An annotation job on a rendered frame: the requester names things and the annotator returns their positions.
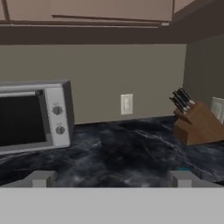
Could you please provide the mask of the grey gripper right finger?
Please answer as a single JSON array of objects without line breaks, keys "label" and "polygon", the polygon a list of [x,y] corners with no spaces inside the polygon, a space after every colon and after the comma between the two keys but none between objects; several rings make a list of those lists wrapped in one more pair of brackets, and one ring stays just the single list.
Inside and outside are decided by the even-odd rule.
[{"label": "grey gripper right finger", "polygon": [[171,187],[190,187],[190,188],[211,188],[221,187],[221,185],[198,178],[190,171],[169,171],[169,185]]}]

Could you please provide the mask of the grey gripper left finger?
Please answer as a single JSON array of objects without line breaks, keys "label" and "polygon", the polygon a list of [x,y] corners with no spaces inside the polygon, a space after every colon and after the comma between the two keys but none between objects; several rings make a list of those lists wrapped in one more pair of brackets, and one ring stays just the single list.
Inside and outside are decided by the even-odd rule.
[{"label": "grey gripper left finger", "polygon": [[26,178],[3,185],[3,187],[55,187],[56,171],[34,171]]}]

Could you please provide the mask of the wooden knife block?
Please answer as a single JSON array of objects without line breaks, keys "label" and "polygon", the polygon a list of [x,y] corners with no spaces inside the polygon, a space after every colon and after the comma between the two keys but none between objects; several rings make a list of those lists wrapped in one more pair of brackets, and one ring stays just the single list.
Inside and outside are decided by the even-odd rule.
[{"label": "wooden knife block", "polygon": [[224,140],[224,126],[202,102],[193,100],[180,87],[170,100],[175,104],[173,136],[182,144],[208,144]]}]

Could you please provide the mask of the silver microwave oven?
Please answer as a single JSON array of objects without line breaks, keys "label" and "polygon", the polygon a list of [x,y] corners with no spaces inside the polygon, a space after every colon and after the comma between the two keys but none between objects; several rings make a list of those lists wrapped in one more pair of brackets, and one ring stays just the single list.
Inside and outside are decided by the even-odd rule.
[{"label": "silver microwave oven", "polygon": [[0,82],[0,155],[66,148],[73,130],[70,80]]}]

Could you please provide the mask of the white wall outlet plate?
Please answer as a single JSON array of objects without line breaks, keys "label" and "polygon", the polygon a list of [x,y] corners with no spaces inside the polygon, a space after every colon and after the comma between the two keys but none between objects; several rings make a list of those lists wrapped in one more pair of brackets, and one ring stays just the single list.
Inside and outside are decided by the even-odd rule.
[{"label": "white wall outlet plate", "polygon": [[224,99],[213,97],[211,110],[214,116],[220,121],[221,124],[224,123]]}]

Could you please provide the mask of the white wall switch plate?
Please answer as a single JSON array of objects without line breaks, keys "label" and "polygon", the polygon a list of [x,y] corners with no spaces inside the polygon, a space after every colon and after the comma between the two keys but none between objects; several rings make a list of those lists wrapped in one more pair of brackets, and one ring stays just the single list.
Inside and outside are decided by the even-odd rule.
[{"label": "white wall switch plate", "polygon": [[133,94],[121,95],[121,114],[122,115],[133,114]]}]

